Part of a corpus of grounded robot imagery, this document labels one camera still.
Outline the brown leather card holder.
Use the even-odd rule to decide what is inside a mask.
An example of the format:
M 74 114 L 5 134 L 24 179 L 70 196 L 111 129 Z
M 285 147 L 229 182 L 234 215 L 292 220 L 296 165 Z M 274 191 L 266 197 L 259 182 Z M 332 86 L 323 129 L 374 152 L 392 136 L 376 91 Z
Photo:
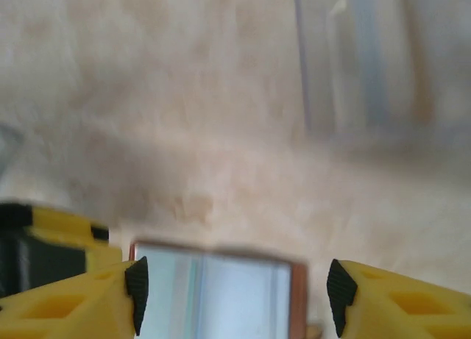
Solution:
M 202 256 L 202 263 L 208 256 L 216 257 L 234 257 L 256 261 L 272 261 L 276 263 L 286 263 L 291 267 L 291 285 L 289 297 L 289 329 L 288 339 L 305 339 L 306 336 L 306 317 L 308 305 L 308 267 L 300 260 L 293 260 L 287 256 L 270 254 L 267 251 L 258 251 L 247 247 L 218 247 L 209 248 L 203 246 L 196 246 L 191 244 L 178 244 L 170 241 L 163 240 L 144 240 L 137 239 L 131 242 L 129 247 L 129 258 L 137 260 L 135 257 L 135 246 L 137 245 L 151 245 L 157 247 L 169 247 L 181 251 L 189 251 Z M 202 289 L 201 283 L 199 286 L 199 305 L 200 291 Z

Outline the teal credit card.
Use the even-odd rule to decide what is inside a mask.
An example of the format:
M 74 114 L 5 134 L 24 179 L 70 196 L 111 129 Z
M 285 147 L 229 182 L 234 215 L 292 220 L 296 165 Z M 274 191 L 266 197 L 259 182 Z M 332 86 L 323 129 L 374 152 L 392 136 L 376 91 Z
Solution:
M 145 257 L 149 270 L 149 295 L 138 339 L 195 339 L 202 256 L 141 244 L 135 246 L 135 257 Z

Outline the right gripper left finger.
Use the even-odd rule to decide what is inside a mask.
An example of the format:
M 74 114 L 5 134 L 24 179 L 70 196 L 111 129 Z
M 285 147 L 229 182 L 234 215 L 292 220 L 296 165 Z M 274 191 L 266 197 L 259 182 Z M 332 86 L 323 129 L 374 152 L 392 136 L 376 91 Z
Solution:
M 0 299 L 0 339 L 135 339 L 149 295 L 146 257 Z

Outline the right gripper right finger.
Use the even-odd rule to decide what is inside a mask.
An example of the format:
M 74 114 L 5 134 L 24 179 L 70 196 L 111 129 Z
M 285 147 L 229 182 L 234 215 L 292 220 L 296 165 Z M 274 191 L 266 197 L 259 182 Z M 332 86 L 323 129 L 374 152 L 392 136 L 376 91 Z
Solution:
M 334 259 L 327 294 L 339 339 L 471 339 L 471 295 Z

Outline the blue credit card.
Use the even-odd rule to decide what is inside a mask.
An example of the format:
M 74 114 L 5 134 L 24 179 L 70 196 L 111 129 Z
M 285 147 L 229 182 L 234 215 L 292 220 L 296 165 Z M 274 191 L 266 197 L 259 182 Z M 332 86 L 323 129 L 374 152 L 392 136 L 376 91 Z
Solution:
M 291 267 L 208 256 L 202 263 L 197 339 L 288 339 Z

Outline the clear plastic card box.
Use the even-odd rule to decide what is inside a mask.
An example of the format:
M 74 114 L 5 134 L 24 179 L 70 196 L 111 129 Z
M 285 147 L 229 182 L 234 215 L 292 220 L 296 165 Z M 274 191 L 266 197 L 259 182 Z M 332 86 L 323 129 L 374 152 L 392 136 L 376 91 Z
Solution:
M 471 140 L 471 0 L 294 0 L 305 126 Z

